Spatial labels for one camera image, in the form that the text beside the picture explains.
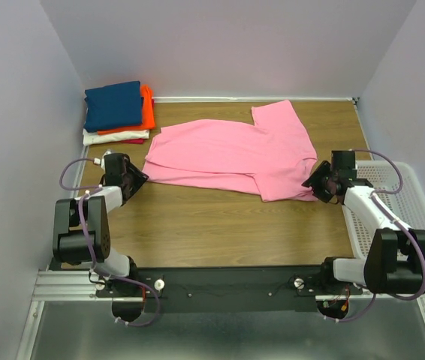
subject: pink shirt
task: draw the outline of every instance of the pink shirt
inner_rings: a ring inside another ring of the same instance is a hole
[[[163,127],[143,171],[151,182],[316,200],[301,184],[317,155],[291,103],[253,107],[255,125],[197,120]]]

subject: white cloth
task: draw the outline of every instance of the white cloth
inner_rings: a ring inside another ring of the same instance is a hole
[[[121,131],[120,133],[109,133],[107,135],[88,133],[83,130],[83,135],[84,146],[89,146],[94,144],[113,143],[121,140],[149,139],[149,130]]]

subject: navy blue cloth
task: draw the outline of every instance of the navy blue cloth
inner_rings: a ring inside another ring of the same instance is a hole
[[[143,123],[140,82],[130,81],[86,90],[87,115],[84,129],[89,133]]]

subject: wooden tabletop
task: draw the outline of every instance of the wooden tabletop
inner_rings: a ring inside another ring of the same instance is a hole
[[[252,124],[251,107],[266,103],[157,103],[159,127],[197,119]],[[318,153],[365,148],[351,102],[295,101],[293,106]],[[153,138],[159,128],[151,131]],[[107,149],[123,152],[140,169],[151,140],[143,145],[94,145],[88,157]],[[357,159],[369,159],[357,154]],[[86,165],[82,185],[97,184],[101,169]],[[263,266],[319,264],[325,257],[351,257],[339,205],[146,183],[123,207],[109,213],[112,246],[139,266]]]

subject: white laundry basket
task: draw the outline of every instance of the white laundry basket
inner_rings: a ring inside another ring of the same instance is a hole
[[[357,177],[368,179],[376,189],[396,190],[399,179],[393,167],[387,161],[357,161]],[[383,202],[398,215],[401,220],[414,229],[425,230],[425,197],[413,169],[406,163],[395,163],[403,177],[404,185],[396,195],[379,194]],[[345,206],[342,207],[354,257],[366,259],[372,237],[359,218]],[[398,253],[398,259],[406,256]]]

